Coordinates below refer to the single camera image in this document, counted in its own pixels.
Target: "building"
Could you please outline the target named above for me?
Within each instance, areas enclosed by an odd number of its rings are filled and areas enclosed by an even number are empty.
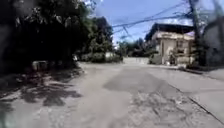
[[[209,23],[203,33],[206,46],[206,65],[224,65],[224,17]]]
[[[192,26],[154,24],[148,37],[151,48],[157,51],[157,58],[161,58],[158,63],[192,63],[191,50],[194,37],[186,34],[191,31],[193,31]]]

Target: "bush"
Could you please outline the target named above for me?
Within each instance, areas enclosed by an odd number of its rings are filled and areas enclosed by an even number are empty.
[[[92,54],[89,53],[89,54],[82,55],[80,60],[84,62],[88,62],[91,60],[91,58],[92,58]]]
[[[105,62],[105,54],[104,53],[93,53],[91,56],[91,62],[93,62],[93,63]]]
[[[106,63],[119,63],[122,61],[123,61],[123,57],[116,54],[106,58]]]

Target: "vegetation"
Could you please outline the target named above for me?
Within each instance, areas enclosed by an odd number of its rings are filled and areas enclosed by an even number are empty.
[[[8,5],[14,14],[10,19],[13,40],[8,42],[3,58],[14,63],[11,71],[40,60],[55,67],[63,62],[68,67],[73,65],[75,54],[79,58],[91,54],[98,60],[113,50],[107,20],[90,16],[93,2],[90,6],[79,0],[12,0]]]
[[[139,38],[133,42],[118,42],[118,52],[122,56],[129,57],[149,57],[152,54],[150,45],[146,43],[142,38]]]

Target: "sky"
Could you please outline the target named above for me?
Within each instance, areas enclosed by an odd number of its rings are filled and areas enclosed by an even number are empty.
[[[96,1],[95,14],[97,16],[104,16],[108,20],[111,26],[130,23],[134,21],[142,20],[146,17],[150,17],[164,9],[183,3],[186,0],[98,0]],[[218,0],[220,5],[224,5],[224,0]],[[212,10],[214,9],[211,0],[200,0],[198,6]],[[182,6],[163,13],[157,17],[167,17],[177,15],[188,11],[189,5],[183,4]],[[146,33],[149,32],[151,26],[155,22],[162,23],[174,23],[174,24],[185,24],[191,25],[190,20],[177,20],[177,19],[166,19],[144,22],[137,24],[130,28],[127,28],[129,35],[125,40],[136,40],[138,38],[144,38]],[[127,36],[125,31],[115,33],[113,35],[113,42],[120,41],[122,36]]]

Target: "asphalt road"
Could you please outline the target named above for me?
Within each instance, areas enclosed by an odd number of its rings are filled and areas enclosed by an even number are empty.
[[[46,93],[34,102],[14,93],[1,101],[0,128],[224,127],[186,94],[154,76],[150,72],[154,68],[144,60],[140,62],[82,64],[82,77],[53,93],[41,88]]]

